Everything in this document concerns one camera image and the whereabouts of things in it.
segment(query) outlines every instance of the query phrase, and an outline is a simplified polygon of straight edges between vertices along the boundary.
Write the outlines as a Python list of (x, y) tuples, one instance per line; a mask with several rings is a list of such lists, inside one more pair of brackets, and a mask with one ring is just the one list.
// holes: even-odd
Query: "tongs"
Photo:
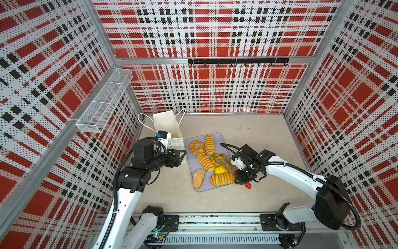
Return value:
[[(228, 161), (226, 161), (224, 159), (225, 163), (227, 163), (227, 165), (225, 165), (223, 162), (220, 161), (220, 159), (218, 159), (218, 157), (214, 156), (214, 154), (211, 155), (211, 156), (212, 156), (212, 158), (214, 159), (214, 161), (216, 163), (218, 163), (219, 165), (223, 166), (229, 173), (231, 173), (233, 176), (235, 176), (236, 168), (235, 168), (235, 166), (232, 163), (230, 163), (230, 162), (228, 162)], [(247, 182), (244, 185), (245, 185), (246, 188), (252, 189), (252, 185), (250, 184), (250, 182)]]

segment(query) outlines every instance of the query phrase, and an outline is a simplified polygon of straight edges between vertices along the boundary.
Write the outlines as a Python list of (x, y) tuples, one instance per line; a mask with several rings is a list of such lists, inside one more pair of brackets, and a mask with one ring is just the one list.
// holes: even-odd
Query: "purple tray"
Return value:
[[(197, 171), (198, 169), (203, 169), (202, 165), (200, 165), (199, 161), (196, 159), (196, 155), (192, 154), (189, 151), (189, 145), (193, 142), (193, 141), (200, 141), (203, 144), (205, 144), (205, 137), (208, 135), (212, 135), (214, 137), (214, 143), (216, 145), (216, 153), (217, 154), (224, 154), (224, 156), (228, 159), (228, 161), (230, 161), (231, 157), (229, 156), (229, 152), (226, 148), (224, 148), (223, 146), (220, 145), (220, 143), (225, 143), (224, 138), (222, 137), (221, 133), (212, 133), (212, 134), (207, 134), (207, 135), (203, 135), (203, 136), (198, 136), (198, 137), (191, 137), (185, 140), (185, 148), (187, 150), (187, 157), (188, 157), (188, 163), (189, 163), (189, 169), (191, 171), (191, 180), (192, 180), (192, 176), (195, 173), (195, 171)], [(205, 179), (203, 180), (203, 184), (200, 187), (200, 189), (195, 189), (197, 192), (203, 192), (203, 191), (207, 191), (214, 187), (211, 182), (210, 182), (210, 177), (213, 176), (213, 172), (206, 172), (205, 173)]]

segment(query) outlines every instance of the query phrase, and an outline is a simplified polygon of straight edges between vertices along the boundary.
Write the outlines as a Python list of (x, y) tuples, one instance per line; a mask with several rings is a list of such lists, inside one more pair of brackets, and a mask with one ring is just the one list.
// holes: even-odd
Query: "wire basket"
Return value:
[(131, 82), (131, 70), (116, 69), (76, 123), (81, 132), (101, 133)]

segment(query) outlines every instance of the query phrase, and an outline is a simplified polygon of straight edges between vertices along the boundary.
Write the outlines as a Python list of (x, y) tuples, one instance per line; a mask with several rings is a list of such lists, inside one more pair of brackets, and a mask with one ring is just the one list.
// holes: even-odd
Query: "bag handle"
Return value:
[(155, 121), (153, 121), (153, 119), (150, 118), (150, 116), (146, 115), (145, 113), (140, 113), (140, 114), (137, 115), (138, 122), (140, 122), (140, 123), (141, 123), (143, 126), (145, 126), (146, 128), (149, 128), (149, 129), (153, 130), (155, 133), (157, 133), (154, 129), (152, 129), (151, 127), (145, 125), (145, 124), (140, 120), (140, 115), (141, 115), (141, 114), (144, 115), (144, 116), (146, 116), (146, 117), (148, 117), (150, 120), (152, 120), (153, 124), (155, 124)]
[(182, 108), (181, 111), (179, 111), (179, 112), (176, 114), (176, 121), (177, 121), (177, 115), (180, 114), (180, 112), (182, 112), (182, 111), (184, 111), (184, 113), (182, 114), (181, 119), (180, 119), (179, 122), (178, 122), (178, 126), (179, 126), (179, 124), (181, 123), (181, 120), (182, 120), (182, 118), (184, 117), (185, 113), (187, 112), (187, 108)]

